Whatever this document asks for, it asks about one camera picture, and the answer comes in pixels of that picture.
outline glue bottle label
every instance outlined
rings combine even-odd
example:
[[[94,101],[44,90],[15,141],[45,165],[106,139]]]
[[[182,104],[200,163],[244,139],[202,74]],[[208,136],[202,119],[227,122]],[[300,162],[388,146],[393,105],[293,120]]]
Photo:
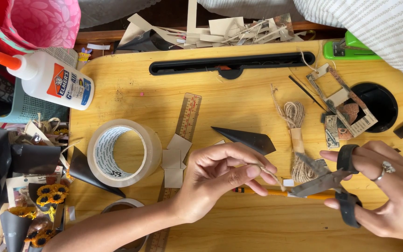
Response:
[[[85,78],[67,71],[63,66],[54,64],[54,75],[47,94],[67,100],[77,99],[81,105],[86,105],[91,93],[91,82]]]

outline wooden ruler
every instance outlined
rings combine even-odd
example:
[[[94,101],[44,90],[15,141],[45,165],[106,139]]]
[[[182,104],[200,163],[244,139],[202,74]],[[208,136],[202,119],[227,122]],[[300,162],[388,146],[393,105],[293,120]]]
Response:
[[[180,116],[176,124],[175,134],[192,142],[195,131],[195,124],[197,123],[198,112],[202,104],[202,97],[196,94],[186,93],[181,105]],[[188,154],[184,158],[183,163],[187,164]],[[174,196],[180,189],[179,188],[165,188],[164,179],[161,184],[158,202],[166,200]],[[150,235],[146,243],[145,252],[164,252],[166,249],[167,238],[169,237],[171,228],[159,230]]]

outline yellow pencil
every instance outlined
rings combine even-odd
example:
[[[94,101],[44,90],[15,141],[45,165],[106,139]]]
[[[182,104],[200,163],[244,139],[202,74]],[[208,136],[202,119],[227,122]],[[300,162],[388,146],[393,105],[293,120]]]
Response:
[[[236,187],[232,189],[233,192],[243,192],[243,193],[255,193],[251,188],[247,187]],[[269,195],[279,195],[279,196],[285,196],[285,197],[296,197],[293,193],[291,192],[283,192],[283,191],[277,191],[277,190],[268,190]],[[334,198],[335,195],[329,195],[329,194],[323,194],[323,193],[316,193],[307,196],[308,199],[317,199],[317,200],[325,200],[328,198]]]

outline black scissors handle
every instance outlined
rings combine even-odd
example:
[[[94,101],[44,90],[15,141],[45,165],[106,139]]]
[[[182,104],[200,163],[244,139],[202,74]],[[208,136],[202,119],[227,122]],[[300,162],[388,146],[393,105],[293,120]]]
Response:
[[[361,227],[360,223],[358,223],[357,220],[355,219],[355,213],[354,213],[356,204],[362,207],[362,202],[360,201],[359,197],[349,192],[342,192],[342,193],[335,192],[335,198],[340,203],[340,211],[344,223],[346,223],[351,227],[356,228]]]
[[[359,173],[359,171],[356,170],[352,164],[352,151],[357,147],[358,145],[356,144],[346,144],[341,147],[337,159],[337,169],[343,169],[344,171],[352,174]],[[340,211],[344,223],[351,227],[361,227],[360,223],[358,223],[355,219],[354,214],[355,205],[357,204],[362,206],[362,202],[360,201],[359,197],[357,197],[355,194],[344,191],[342,193],[335,192],[335,198],[340,203]]]
[[[339,151],[339,156],[337,158],[337,170],[343,169],[344,171],[350,172],[352,174],[359,173],[352,164],[352,151],[359,147],[356,144],[346,144],[341,147]]]

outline green stapler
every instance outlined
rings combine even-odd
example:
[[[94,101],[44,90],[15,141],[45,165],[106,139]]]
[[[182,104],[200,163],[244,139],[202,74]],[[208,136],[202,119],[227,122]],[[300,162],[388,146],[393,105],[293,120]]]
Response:
[[[381,60],[354,35],[347,31],[341,41],[329,41],[323,48],[324,57],[328,60]]]

